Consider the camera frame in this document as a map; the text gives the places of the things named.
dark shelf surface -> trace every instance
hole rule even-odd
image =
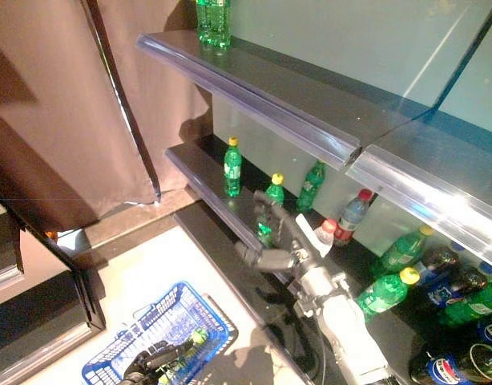
[[[137,45],[336,169],[427,108],[238,38],[223,51],[176,30],[141,35]]]
[[[210,208],[205,206],[206,208],[198,209],[200,211],[198,217],[203,215],[213,217],[214,222],[223,223],[221,227],[225,228],[225,224],[230,226],[229,223],[231,222],[234,225],[242,226],[238,232],[232,226],[230,226],[230,229],[226,228],[221,231],[228,231],[228,237],[237,239],[238,236],[242,241],[248,243],[251,241],[250,238],[255,237],[255,233],[252,230],[255,223],[252,192],[258,188],[266,189],[269,184],[269,177],[251,162],[243,159],[241,193],[234,199],[226,197],[223,190],[223,157],[226,147],[226,144],[217,137],[206,136],[195,142],[170,148],[168,156],[179,167],[181,164],[183,165],[180,169],[189,179],[190,185],[201,195],[205,202],[211,202],[209,204]],[[289,212],[295,213],[296,198],[288,191],[285,191],[285,198],[284,207]],[[315,211],[305,216],[313,227],[316,227],[324,220]],[[190,219],[189,217],[188,214],[188,217],[183,222],[187,223]],[[247,270],[244,270],[239,259],[231,252],[234,242],[229,243],[229,249],[226,245],[220,244],[219,241],[212,241],[212,238],[217,237],[217,235],[214,234],[214,230],[209,229],[209,225],[204,224],[203,219],[192,218],[191,221],[197,225],[185,225],[188,232],[193,233],[193,237],[197,238],[199,243],[208,244],[206,248],[210,258],[216,262],[218,267],[222,269],[223,274],[243,294],[250,306],[262,319],[267,319],[268,321],[266,322],[271,322],[273,319],[279,320],[280,317],[277,312],[280,309],[271,310],[274,313],[266,313],[263,305],[264,299],[259,299],[258,293],[255,291],[256,278],[251,278],[252,282],[250,282],[248,275],[245,275]],[[364,246],[352,241],[344,248],[334,247],[330,255],[324,259],[324,264],[331,274],[345,271],[349,277],[351,290],[356,295],[372,283],[369,266],[375,257]],[[248,274],[258,277],[260,273],[250,271]],[[283,285],[278,285],[278,291],[284,296],[290,297],[288,302],[292,301],[291,294],[287,292]],[[314,327],[315,330],[315,326],[309,325],[309,323],[312,324],[311,320],[304,324],[311,329]],[[431,327],[429,324],[428,319],[415,314],[411,302],[403,302],[400,306],[380,314],[368,325],[369,332],[377,340],[389,360],[390,366],[397,372],[403,383],[411,383],[407,373],[408,362],[420,351],[425,340],[431,339],[435,334],[434,326],[432,325]]]

curtain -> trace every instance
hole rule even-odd
[[[124,28],[120,35],[129,37],[131,30]],[[133,46],[123,52],[137,55]],[[137,73],[145,69],[137,58],[130,63],[125,56],[119,59],[120,67]],[[136,107],[155,96],[187,97],[187,105],[168,103],[174,111],[166,109],[165,101],[150,102],[148,108],[162,112],[155,118],[141,115],[145,124],[162,129],[160,136],[150,135],[151,147],[162,148],[165,138],[171,143],[175,136],[165,131],[204,106],[192,96],[194,87],[172,74],[163,78],[167,89],[142,95],[138,85],[144,79],[137,73],[137,79],[125,76]],[[151,70],[147,76],[157,73]],[[0,0],[0,198],[44,231],[81,227],[125,201],[155,199],[77,0]]]

green soda bottle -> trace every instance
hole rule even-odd
[[[314,166],[307,172],[301,187],[300,196],[297,198],[297,211],[307,213],[312,208],[314,199],[316,199],[319,187],[325,181],[325,164],[318,160]]]
[[[396,306],[406,298],[408,286],[419,280],[419,273],[413,267],[403,269],[399,274],[378,278],[356,299],[368,322],[376,314]]]
[[[230,45],[230,0],[208,0],[210,33],[208,42],[213,46],[226,48]]]
[[[211,30],[208,12],[209,5],[210,0],[196,0],[196,16],[198,18],[198,27],[196,31],[198,33],[198,39],[200,39],[202,43],[208,42],[208,37]]]
[[[422,256],[425,242],[431,234],[433,229],[422,225],[418,231],[399,237],[371,266],[373,276],[378,278],[413,265]]]
[[[284,183],[284,175],[283,174],[272,174],[271,185],[265,190],[265,193],[268,197],[278,202],[280,205],[284,203],[284,188],[282,184]],[[257,227],[258,227],[258,237],[266,245],[270,247],[271,242],[271,232],[272,230],[265,223],[264,217],[257,218]]]
[[[438,313],[438,322],[450,327],[458,327],[470,321],[492,314],[492,282],[486,287],[455,302]]]
[[[240,155],[239,140],[235,136],[228,138],[228,150],[224,154],[224,191],[229,197],[237,197],[240,192]]]

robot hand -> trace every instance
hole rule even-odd
[[[349,293],[345,274],[331,276],[322,265],[318,245],[309,240],[317,239],[305,234],[312,231],[306,220],[301,216],[296,222],[262,192],[256,191],[254,199],[256,213],[261,213],[272,229],[276,249],[257,252],[238,242],[236,251],[243,262],[273,273],[292,271],[300,288],[296,312],[316,318],[349,385],[397,383],[390,376],[384,355],[365,328],[364,315]]]

floor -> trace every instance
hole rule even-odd
[[[179,281],[189,282],[198,293],[209,295],[239,331],[228,350],[204,368],[197,378],[198,384],[304,383],[180,227],[111,259],[98,270],[98,276],[104,291],[100,293],[100,305],[107,329],[24,384],[80,384],[83,365],[105,348],[118,331],[133,322],[131,314],[154,302]]]

